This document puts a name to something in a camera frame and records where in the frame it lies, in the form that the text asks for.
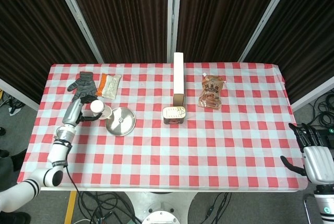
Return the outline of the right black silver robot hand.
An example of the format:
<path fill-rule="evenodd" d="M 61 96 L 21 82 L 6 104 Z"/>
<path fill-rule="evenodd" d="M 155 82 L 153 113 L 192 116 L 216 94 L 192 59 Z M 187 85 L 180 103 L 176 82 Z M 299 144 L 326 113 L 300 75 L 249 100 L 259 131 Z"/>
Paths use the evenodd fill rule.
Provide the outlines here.
<path fill-rule="evenodd" d="M 285 156 L 281 156 L 284 166 L 307 177 L 315 185 L 333 184 L 333 156 L 323 143 L 319 131 L 304 123 L 301 127 L 290 123 L 289 128 L 296 137 L 303 158 L 303 167 L 294 166 Z"/>

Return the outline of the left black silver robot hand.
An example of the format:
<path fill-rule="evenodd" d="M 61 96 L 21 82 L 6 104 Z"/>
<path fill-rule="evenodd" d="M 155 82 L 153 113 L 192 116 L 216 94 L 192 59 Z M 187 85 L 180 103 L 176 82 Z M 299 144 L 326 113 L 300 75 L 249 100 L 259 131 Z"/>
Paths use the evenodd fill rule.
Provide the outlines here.
<path fill-rule="evenodd" d="M 96 116 L 84 116 L 82 113 L 82 107 L 85 104 L 90 104 L 96 100 L 97 98 L 91 95 L 87 95 L 74 100 L 66 110 L 62 123 L 69 124 L 75 127 L 80 122 L 98 120 L 102 116 L 102 113 L 98 113 Z"/>

